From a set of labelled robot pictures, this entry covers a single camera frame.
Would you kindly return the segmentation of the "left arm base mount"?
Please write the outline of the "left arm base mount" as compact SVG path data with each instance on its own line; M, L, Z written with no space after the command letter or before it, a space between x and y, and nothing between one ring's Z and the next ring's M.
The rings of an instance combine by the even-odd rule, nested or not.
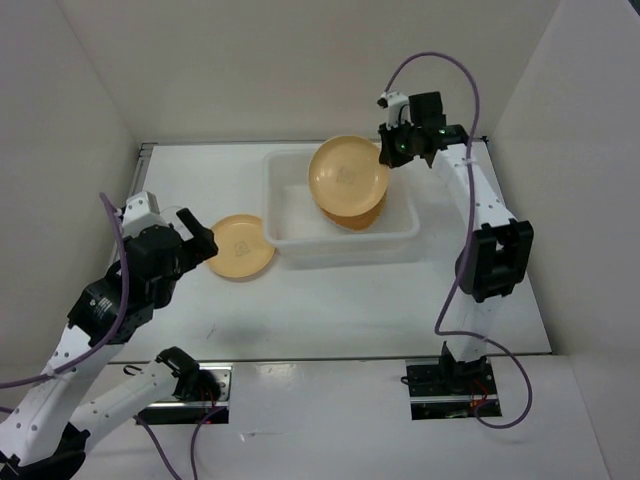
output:
M152 426L193 425L203 420L207 414L214 415L206 424L227 424L229 421L229 401L233 365L231 363L201 362L199 381L179 379L179 375L169 371L173 380L169 393L138 413L138 417Z

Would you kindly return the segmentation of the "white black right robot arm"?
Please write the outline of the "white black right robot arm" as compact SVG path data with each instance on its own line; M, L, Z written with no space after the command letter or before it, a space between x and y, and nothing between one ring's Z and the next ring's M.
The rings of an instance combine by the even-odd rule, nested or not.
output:
M455 294L462 305L451 327L438 318L443 337L438 381L450 393L473 380L484 362L488 336L503 298L525 276L534 231L504 205L475 158L460 125L449 125L439 93L407 96L385 92L378 104L387 113L378 133L379 162L391 169L422 159L441 180L467 226L465 245L455 262Z

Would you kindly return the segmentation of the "translucent white plastic bin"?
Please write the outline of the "translucent white plastic bin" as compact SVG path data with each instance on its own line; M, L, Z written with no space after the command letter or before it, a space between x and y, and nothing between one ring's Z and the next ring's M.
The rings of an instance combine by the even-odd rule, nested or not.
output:
M376 145L351 136L268 154L267 242L308 268L411 261L420 221L409 183L378 157Z

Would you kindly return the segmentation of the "woven bamboo triangular tray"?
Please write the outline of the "woven bamboo triangular tray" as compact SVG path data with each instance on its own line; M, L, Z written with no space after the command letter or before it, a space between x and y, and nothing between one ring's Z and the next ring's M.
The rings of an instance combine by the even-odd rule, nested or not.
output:
M350 231L359 232L364 231L375 224L384 210L386 200L387 194L384 194L373 208L356 216L339 216L332 214L325 209L320 209L320 211L334 225Z

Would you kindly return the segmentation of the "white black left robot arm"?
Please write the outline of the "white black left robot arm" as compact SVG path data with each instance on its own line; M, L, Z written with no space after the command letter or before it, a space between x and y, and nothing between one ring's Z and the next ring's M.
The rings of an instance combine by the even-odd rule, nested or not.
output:
M118 387L83 400L136 330L170 303L177 281L217 255L210 229L186 208L176 216L189 239L161 219L121 236L123 259L82 291L50 362L1 424L2 478L70 479L98 442L150 404L220 398L215 376L169 347Z

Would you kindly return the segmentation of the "yellow plate with bear print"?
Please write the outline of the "yellow plate with bear print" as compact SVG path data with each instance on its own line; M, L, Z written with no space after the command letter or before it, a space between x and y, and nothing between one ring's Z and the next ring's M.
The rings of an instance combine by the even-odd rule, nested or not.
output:
M356 216L373 208L386 193L389 168L379 163L380 149L355 135L324 142L308 167L308 184L315 203L339 216Z

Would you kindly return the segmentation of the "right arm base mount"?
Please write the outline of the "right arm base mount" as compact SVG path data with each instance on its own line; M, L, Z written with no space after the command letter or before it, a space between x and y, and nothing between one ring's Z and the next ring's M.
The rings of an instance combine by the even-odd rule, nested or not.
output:
M407 388L414 421L502 416L486 355L456 361L444 344L437 358L407 360L400 381Z

